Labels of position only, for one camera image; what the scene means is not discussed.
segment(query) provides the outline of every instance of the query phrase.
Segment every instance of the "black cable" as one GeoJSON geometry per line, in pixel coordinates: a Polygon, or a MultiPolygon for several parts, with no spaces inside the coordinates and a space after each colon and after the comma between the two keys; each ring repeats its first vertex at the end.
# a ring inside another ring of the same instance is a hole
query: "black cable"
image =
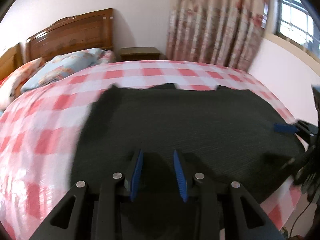
{"type": "Polygon", "coordinates": [[[299,217],[301,217],[301,215],[307,210],[307,208],[310,206],[310,204],[311,204],[311,202],[306,206],[306,208],[304,209],[304,211],[302,211],[302,213],[301,213],[300,215],[298,215],[298,217],[296,218],[295,222],[294,222],[293,225],[292,225],[289,238],[291,237],[291,234],[292,234],[292,230],[293,230],[294,225],[295,225],[296,222],[298,221],[299,217]]]}

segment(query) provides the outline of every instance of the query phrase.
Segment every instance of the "nightstand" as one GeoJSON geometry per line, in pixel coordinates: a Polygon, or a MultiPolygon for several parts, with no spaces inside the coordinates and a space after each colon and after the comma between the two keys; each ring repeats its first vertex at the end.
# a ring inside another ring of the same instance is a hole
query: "nightstand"
{"type": "Polygon", "coordinates": [[[158,60],[160,51],[155,47],[122,48],[119,50],[120,61],[158,60]]]}

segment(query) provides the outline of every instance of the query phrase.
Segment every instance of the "beige curtain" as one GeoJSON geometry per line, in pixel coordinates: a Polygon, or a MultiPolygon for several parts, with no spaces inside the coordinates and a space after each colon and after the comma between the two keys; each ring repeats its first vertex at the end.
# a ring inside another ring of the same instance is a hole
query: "beige curtain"
{"type": "Polygon", "coordinates": [[[248,71],[268,0],[172,0],[167,58],[248,71]]]}

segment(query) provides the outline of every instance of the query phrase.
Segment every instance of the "red and white checkered bedsheet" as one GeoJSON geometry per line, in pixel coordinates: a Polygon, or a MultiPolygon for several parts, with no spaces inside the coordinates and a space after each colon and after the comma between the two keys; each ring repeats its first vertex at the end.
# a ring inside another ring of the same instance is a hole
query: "red and white checkered bedsheet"
{"type": "MultiPolygon", "coordinates": [[[[132,88],[175,83],[185,90],[214,90],[217,85],[249,89],[287,122],[294,122],[278,98],[253,76],[202,63],[102,64],[26,92],[0,117],[0,221],[13,239],[29,239],[68,190],[76,143],[91,103],[113,83],[132,88]]],[[[261,206],[281,228],[299,198],[300,191],[289,178],[261,206]]]]}

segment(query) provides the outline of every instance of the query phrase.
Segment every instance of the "windowsill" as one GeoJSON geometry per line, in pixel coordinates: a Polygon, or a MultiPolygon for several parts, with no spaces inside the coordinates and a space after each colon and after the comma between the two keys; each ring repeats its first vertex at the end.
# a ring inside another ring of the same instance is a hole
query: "windowsill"
{"type": "Polygon", "coordinates": [[[309,56],[302,49],[272,33],[265,33],[264,38],[295,55],[298,59],[307,64],[318,76],[320,76],[320,63],[318,63],[315,59],[313,59],[313,57],[309,56]]]}

